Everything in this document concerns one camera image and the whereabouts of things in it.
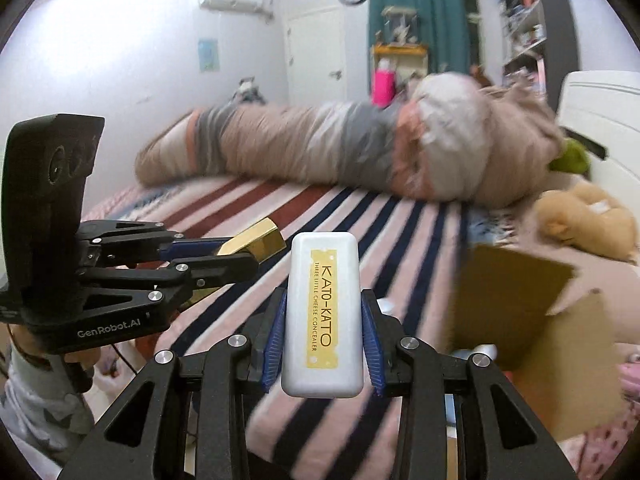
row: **pink bottle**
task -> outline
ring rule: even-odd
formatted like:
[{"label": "pink bottle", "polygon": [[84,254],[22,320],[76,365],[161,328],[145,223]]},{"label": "pink bottle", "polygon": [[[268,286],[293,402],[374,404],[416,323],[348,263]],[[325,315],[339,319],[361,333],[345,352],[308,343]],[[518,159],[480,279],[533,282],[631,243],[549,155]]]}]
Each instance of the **pink bottle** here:
[{"label": "pink bottle", "polygon": [[385,107],[396,95],[396,73],[389,67],[388,59],[381,59],[374,74],[371,100],[373,104]]}]

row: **white headboard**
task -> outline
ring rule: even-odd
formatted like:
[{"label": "white headboard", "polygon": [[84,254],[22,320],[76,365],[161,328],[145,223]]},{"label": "white headboard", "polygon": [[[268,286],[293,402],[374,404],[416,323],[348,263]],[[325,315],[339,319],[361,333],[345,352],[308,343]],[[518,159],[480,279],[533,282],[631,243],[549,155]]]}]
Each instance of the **white headboard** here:
[{"label": "white headboard", "polygon": [[569,74],[558,123],[606,149],[604,160],[591,153],[591,179],[640,220],[640,73]]}]

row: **brown plush toy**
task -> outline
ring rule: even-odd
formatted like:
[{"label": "brown plush toy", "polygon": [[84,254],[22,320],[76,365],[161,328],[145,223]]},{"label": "brown plush toy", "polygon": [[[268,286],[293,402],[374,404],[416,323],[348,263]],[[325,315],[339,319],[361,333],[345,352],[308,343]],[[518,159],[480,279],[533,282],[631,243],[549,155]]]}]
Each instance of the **brown plush toy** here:
[{"label": "brown plush toy", "polygon": [[547,191],[534,209],[545,235],[614,260],[636,257],[636,219],[626,207],[590,182],[569,191]]}]

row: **white concealer case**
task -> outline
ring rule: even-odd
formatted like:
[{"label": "white concealer case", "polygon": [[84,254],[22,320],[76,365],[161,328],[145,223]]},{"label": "white concealer case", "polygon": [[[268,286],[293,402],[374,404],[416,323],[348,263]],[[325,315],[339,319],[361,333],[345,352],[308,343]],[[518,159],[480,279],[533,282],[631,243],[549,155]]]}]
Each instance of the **white concealer case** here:
[{"label": "white concealer case", "polygon": [[355,397],[362,390],[358,243],[350,233],[293,239],[282,389],[292,397]]}]

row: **teal curtain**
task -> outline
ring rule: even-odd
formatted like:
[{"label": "teal curtain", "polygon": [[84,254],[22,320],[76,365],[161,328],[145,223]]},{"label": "teal curtain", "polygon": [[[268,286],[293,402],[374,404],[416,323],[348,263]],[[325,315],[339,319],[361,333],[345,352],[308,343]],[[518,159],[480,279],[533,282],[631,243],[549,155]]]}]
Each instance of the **teal curtain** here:
[{"label": "teal curtain", "polygon": [[388,6],[418,11],[420,42],[429,49],[429,72],[469,73],[470,42],[463,0],[370,0],[369,46],[384,30],[382,10]]}]

